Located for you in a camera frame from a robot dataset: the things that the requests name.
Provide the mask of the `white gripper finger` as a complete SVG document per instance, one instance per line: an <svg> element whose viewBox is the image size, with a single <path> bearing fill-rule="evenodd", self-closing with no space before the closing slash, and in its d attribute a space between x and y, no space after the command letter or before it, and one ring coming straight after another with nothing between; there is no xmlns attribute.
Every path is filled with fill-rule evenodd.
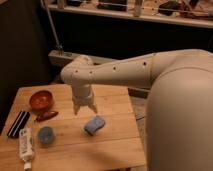
<svg viewBox="0 0 213 171"><path fill-rule="evenodd" d="M79 110L80 110L80 106L79 106L79 105L74 105L74 106L73 106L73 111L74 111L74 114L75 114L75 115L78 114Z"/></svg>
<svg viewBox="0 0 213 171"><path fill-rule="evenodd" d="M96 106L95 103L91 103L91 104L89 105L89 108L90 108L92 111L94 111L96 114L98 113L97 106Z"/></svg>

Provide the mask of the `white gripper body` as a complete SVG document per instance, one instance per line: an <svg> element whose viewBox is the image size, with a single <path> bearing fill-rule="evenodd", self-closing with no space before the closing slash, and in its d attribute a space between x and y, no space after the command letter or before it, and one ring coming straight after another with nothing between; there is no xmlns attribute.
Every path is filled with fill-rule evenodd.
<svg viewBox="0 0 213 171"><path fill-rule="evenodd" d="M93 106L94 93L90 84L72 85L72 100L75 106Z"/></svg>

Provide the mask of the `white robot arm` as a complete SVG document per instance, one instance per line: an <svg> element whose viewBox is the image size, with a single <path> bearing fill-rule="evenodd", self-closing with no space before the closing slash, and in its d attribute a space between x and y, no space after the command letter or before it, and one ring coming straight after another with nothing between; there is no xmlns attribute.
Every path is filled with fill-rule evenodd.
<svg viewBox="0 0 213 171"><path fill-rule="evenodd" d="M185 49L95 65L81 55L61 71L76 108L93 84L147 88L148 171L213 171L213 53Z"/></svg>

